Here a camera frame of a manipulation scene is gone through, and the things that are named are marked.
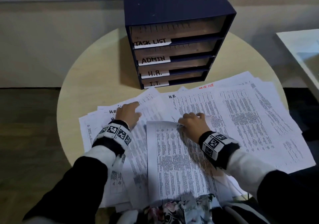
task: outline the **wooden tabletop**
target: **wooden tabletop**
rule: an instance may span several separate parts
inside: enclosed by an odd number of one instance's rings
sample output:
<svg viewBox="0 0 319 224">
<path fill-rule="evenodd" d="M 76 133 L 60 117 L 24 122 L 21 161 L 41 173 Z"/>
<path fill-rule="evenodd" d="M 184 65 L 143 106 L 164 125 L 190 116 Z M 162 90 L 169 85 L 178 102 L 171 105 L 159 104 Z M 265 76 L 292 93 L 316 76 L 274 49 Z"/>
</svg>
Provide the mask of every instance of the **wooden tabletop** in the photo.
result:
<svg viewBox="0 0 319 224">
<path fill-rule="evenodd" d="M 249 44 L 228 33 L 204 82 L 184 84 L 188 89 L 250 71 L 262 81 L 272 81 L 288 109 L 285 93 L 267 61 Z M 177 91 L 181 85 L 157 88 Z M 88 47 L 67 74 L 57 106 L 57 126 L 63 150 L 71 165 L 84 153 L 78 118 L 136 97 L 140 89 L 124 28 L 116 29 Z"/>
</svg>

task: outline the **right hand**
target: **right hand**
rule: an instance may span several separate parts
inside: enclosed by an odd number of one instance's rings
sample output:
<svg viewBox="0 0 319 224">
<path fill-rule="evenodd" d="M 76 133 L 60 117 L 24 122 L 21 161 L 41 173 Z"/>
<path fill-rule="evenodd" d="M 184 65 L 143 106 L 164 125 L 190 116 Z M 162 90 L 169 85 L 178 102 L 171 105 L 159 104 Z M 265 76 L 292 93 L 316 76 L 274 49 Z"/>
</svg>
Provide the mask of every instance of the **right hand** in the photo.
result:
<svg viewBox="0 0 319 224">
<path fill-rule="evenodd" d="M 183 132 L 185 132 L 186 136 L 195 143 L 199 142 L 199 138 L 203 133 L 210 131 L 205 121 L 204 113 L 185 113 L 183 118 L 180 118 L 178 122 L 184 125 L 182 128 Z"/>
<path fill-rule="evenodd" d="M 115 119 L 125 121 L 129 125 L 130 130 L 132 130 L 142 115 L 140 112 L 135 112 L 135 109 L 138 106 L 138 102 L 132 102 L 130 104 L 124 104 L 122 107 L 118 107 Z"/>
</svg>

